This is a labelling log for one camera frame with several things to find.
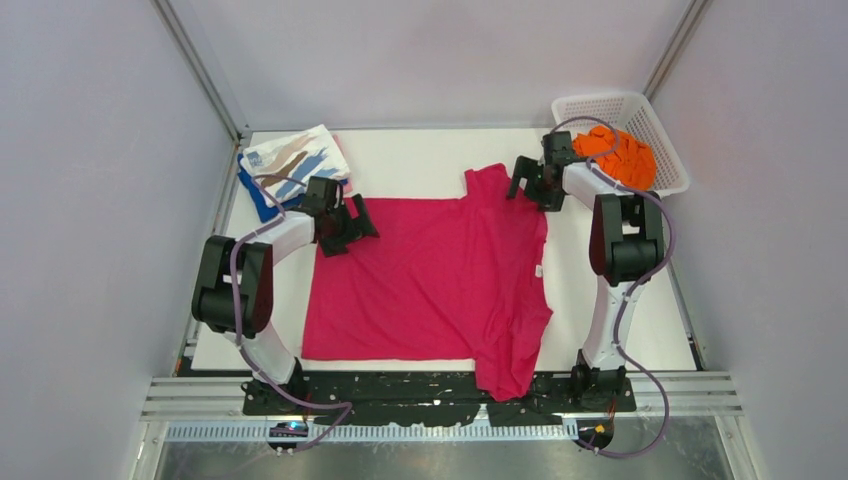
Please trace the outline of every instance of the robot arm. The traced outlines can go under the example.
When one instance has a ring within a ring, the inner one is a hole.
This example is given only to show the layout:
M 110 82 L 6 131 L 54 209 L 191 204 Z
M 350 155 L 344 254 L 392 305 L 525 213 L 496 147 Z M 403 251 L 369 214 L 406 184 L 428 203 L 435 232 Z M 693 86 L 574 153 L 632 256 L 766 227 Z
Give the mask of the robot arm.
M 299 370 L 297 358 L 283 345 L 271 324 L 274 308 L 273 267 L 300 247 L 318 243 L 324 255 L 347 252 L 346 245 L 363 236 L 378 237 L 361 195 L 352 198 L 358 217 L 351 217 L 339 182 L 312 177 L 299 207 L 274 228 L 245 243 L 238 253 L 239 278 L 230 278 L 233 238 L 212 236 L 203 248 L 191 312 L 198 321 L 236 343 L 232 282 L 242 298 L 241 347 L 278 385 L 287 385 Z M 264 381 L 254 373 L 257 380 Z
M 585 158 L 574 152 L 569 132 L 546 135 L 542 141 L 544 159 L 519 157 L 516 160 L 509 198 L 517 194 L 519 182 L 526 179 L 524 194 L 542 211 L 559 211 L 566 195 L 573 195 L 592 210 L 589 263 L 598 276 L 595 310 L 589 335 L 578 353 L 572 370 L 577 396 L 593 386 L 595 392 L 617 394 L 624 384 L 625 360 L 614 340 L 616 318 L 620 346 L 624 348 L 633 311 L 644 286 L 636 288 L 620 312 L 628 289 L 663 258 L 661 212 L 642 197 L 617 190 L 601 180 Z M 625 233 L 624 224 L 638 232 Z

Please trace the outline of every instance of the pink t-shirt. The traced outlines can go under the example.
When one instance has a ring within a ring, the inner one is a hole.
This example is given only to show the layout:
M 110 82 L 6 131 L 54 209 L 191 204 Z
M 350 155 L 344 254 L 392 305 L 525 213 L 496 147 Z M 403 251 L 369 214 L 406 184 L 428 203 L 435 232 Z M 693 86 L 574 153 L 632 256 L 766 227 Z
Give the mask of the pink t-shirt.
M 477 387 L 496 400 L 527 392 L 551 317 L 537 275 L 545 215 L 506 199 L 501 164 L 465 180 L 460 199 L 366 199 L 380 238 L 318 250 L 304 358 L 473 358 Z

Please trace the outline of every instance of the white table surface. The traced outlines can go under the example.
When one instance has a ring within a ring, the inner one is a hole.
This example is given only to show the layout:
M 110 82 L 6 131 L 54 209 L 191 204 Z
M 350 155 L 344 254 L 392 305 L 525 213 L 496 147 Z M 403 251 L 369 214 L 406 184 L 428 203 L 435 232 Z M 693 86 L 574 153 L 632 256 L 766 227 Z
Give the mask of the white table surface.
M 351 168 L 354 193 L 368 197 L 458 198 L 465 195 L 463 172 L 503 163 L 512 172 L 518 155 L 539 158 L 543 129 L 343 130 L 334 132 Z M 253 135 L 255 145 L 281 132 Z M 239 185 L 225 234 L 239 237 L 259 217 Z M 548 238 L 543 257 L 545 297 L 553 316 L 542 338 L 537 370 L 570 370 L 586 335 L 595 303 L 596 277 L 589 266 L 592 213 L 574 197 L 561 212 L 547 213 Z M 274 267 L 271 321 L 294 353 L 300 355 L 312 284 L 315 245 L 292 253 Z M 694 370 L 680 310 L 666 271 L 646 286 L 633 317 L 627 351 L 654 370 Z M 305 370 L 456 370 L 472 371 L 473 360 L 314 361 Z M 233 344 L 202 326 L 192 368 L 245 370 Z

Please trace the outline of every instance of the white plastic basket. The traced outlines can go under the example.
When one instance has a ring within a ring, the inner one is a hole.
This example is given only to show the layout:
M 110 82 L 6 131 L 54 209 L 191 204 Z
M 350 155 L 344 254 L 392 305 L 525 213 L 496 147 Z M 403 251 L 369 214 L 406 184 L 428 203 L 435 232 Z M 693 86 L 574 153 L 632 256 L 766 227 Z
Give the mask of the white plastic basket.
M 562 97 L 554 100 L 551 110 L 556 123 L 578 115 L 591 115 L 650 145 L 657 161 L 657 177 L 651 189 L 661 197 L 689 188 L 689 175 L 683 168 L 680 157 L 674 151 L 653 107 L 641 93 L 617 92 Z M 595 125 L 597 124 L 594 122 L 579 120 L 563 128 L 582 130 Z

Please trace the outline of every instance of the white wall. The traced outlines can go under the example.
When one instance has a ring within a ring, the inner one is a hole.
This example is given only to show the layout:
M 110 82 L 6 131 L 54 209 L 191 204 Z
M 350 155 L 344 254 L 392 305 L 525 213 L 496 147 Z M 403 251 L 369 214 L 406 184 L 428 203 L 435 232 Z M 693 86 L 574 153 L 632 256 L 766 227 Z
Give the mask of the white wall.
M 0 477 L 113 480 L 230 141 L 149 1 L 4 1 L 0 38 Z
M 554 98 L 642 90 L 688 0 L 180 0 L 253 130 L 550 123 Z
M 777 479 L 848 468 L 848 3 L 716 1 L 655 101 L 675 265 Z

